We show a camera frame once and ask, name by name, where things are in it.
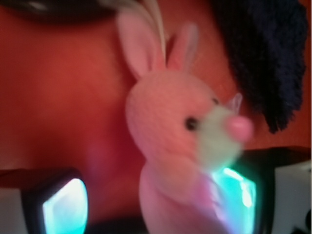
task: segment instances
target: glowing screen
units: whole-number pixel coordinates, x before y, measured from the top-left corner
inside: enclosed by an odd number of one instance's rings
[[[82,234],[88,219],[88,196],[84,183],[72,179],[43,206],[47,234]]]
[[[225,204],[223,215],[230,233],[253,233],[256,185],[230,168],[213,173]]]

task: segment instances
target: stuffed bunny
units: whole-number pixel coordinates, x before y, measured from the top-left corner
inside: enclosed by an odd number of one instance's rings
[[[137,79],[126,102],[130,133],[146,157],[140,204],[151,233],[227,233],[222,195],[211,172],[232,163],[252,136],[252,123],[219,103],[188,73],[197,27],[185,24],[165,58],[152,25],[121,11],[117,26]]]

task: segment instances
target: bunny eye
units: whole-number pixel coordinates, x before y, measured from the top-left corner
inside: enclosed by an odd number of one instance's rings
[[[213,98],[213,99],[212,99],[212,101],[213,101],[216,105],[219,105],[219,101],[218,101],[218,99]]]
[[[188,117],[185,120],[185,127],[187,130],[195,131],[197,129],[197,126],[198,126],[198,120],[195,119],[194,117]]]

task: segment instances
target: bunny nose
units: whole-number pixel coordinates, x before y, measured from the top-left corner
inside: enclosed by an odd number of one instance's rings
[[[242,116],[231,116],[225,120],[225,128],[230,137],[240,143],[248,141],[254,132],[253,123]]]

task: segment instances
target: plush toy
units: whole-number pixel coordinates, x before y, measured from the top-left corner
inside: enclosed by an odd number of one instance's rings
[[[197,27],[187,23],[165,58],[159,37],[132,11],[117,16],[122,50],[137,79],[126,102],[131,135],[146,157],[140,204],[151,233],[227,233],[222,196],[210,172],[230,164],[252,123],[223,107],[188,73]]]

